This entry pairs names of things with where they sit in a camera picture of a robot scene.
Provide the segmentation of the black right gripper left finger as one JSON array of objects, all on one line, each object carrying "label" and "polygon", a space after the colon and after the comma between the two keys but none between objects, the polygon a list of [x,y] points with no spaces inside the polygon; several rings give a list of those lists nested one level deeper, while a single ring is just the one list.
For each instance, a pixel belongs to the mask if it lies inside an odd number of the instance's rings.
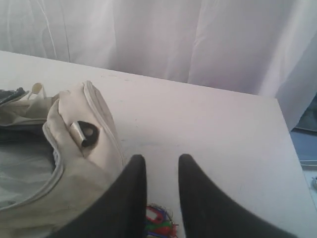
[{"label": "black right gripper left finger", "polygon": [[79,217],[52,238],[144,238],[146,163],[133,155],[111,187]]}]

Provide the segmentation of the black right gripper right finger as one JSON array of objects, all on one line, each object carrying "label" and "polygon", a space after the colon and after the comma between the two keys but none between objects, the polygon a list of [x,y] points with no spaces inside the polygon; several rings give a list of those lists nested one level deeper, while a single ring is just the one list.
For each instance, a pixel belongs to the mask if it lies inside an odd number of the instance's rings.
[{"label": "black right gripper right finger", "polygon": [[240,206],[203,172],[194,158],[178,161],[183,226],[188,238],[293,238]]}]

